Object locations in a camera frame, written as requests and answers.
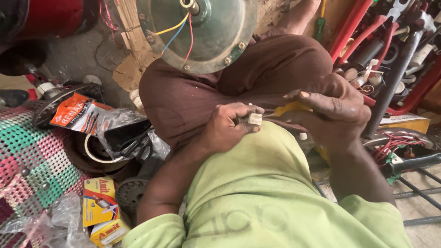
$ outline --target foot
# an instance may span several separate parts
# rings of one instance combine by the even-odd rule
[[[321,0],[301,0],[282,17],[276,29],[280,34],[302,35],[320,3]]]

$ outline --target yellow wire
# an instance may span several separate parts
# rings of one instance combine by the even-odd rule
[[[321,0],[321,14],[320,17],[325,17],[325,6],[326,6],[326,0]]]
[[[172,31],[173,29],[177,29],[178,27],[180,27],[180,26],[182,25],[182,23],[185,22],[185,20],[187,20],[189,14],[190,14],[190,12],[187,13],[187,15],[184,17],[184,19],[183,19],[178,25],[176,25],[176,26],[174,26],[174,27],[172,27],[172,28],[166,29],[166,30],[164,30],[164,31],[157,32],[156,35],[160,35],[160,34],[167,33],[167,32],[169,32],[169,31]]]

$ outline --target red pliers handle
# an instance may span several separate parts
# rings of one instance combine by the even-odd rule
[[[393,37],[393,33],[395,33],[395,31],[400,27],[400,25],[398,23],[392,23],[392,25],[386,30],[386,33],[383,37],[383,42],[384,42],[384,46],[383,48],[377,53],[375,59],[378,60],[378,64],[374,65],[372,67],[373,71],[378,70],[378,68],[380,67],[381,63],[383,62],[383,60],[385,59],[386,53],[389,50],[390,47],[390,42],[392,41],[392,37]]]
[[[339,64],[343,64],[346,60],[348,60],[349,56],[355,51],[355,49],[360,45],[360,43],[366,39],[366,37],[374,32],[381,24],[383,24],[387,20],[385,15],[377,15],[374,19],[372,25],[370,25],[363,33],[361,33],[349,47],[349,49],[344,53],[343,57],[338,61]]]

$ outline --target screwdriver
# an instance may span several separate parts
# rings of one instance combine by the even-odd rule
[[[265,117],[280,117],[287,111],[302,111],[302,110],[310,110],[310,108],[306,107],[305,105],[301,104],[299,101],[290,102],[287,105],[283,107],[278,107],[274,110],[274,113],[263,115],[262,118]]]
[[[314,32],[314,39],[321,43],[321,38],[323,35],[323,28],[325,26],[325,7],[326,7],[326,0],[321,0],[321,13],[320,18],[317,20],[317,23],[315,24],[315,32]]]

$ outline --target yellow box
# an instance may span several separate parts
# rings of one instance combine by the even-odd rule
[[[129,231],[130,227],[120,218],[95,225],[90,240],[97,246],[103,247],[120,242]]]
[[[85,180],[83,198],[83,227],[94,225],[90,240],[96,245],[116,244],[130,231],[116,204],[110,177]]]
[[[429,128],[430,119],[415,115],[405,114],[400,116],[392,116],[391,118],[383,118],[378,128],[408,128],[420,133],[426,133]],[[323,146],[316,145],[315,150],[328,163],[328,149]]]

